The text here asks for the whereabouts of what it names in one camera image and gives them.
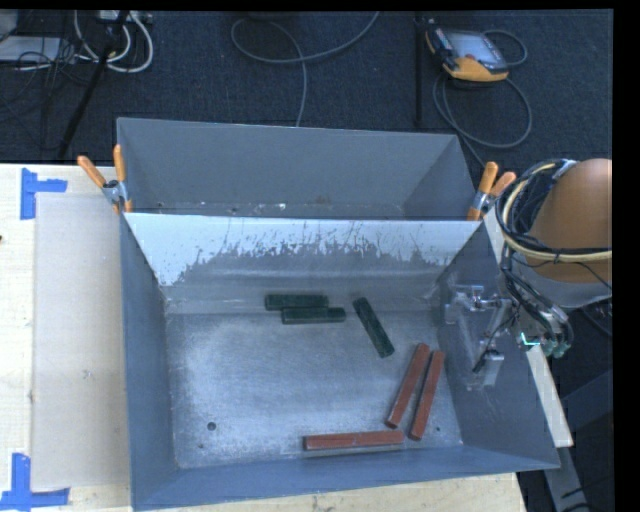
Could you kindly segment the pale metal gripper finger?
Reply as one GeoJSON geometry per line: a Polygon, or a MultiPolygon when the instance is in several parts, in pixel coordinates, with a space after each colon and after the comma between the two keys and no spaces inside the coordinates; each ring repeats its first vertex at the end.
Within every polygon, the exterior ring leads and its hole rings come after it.
{"type": "Polygon", "coordinates": [[[494,387],[504,360],[505,355],[497,349],[485,349],[471,366],[467,389],[475,391],[494,387]]]}
{"type": "Polygon", "coordinates": [[[452,325],[464,313],[486,313],[500,308],[501,298],[497,295],[487,296],[483,285],[453,284],[444,292],[443,321],[452,325]]]}

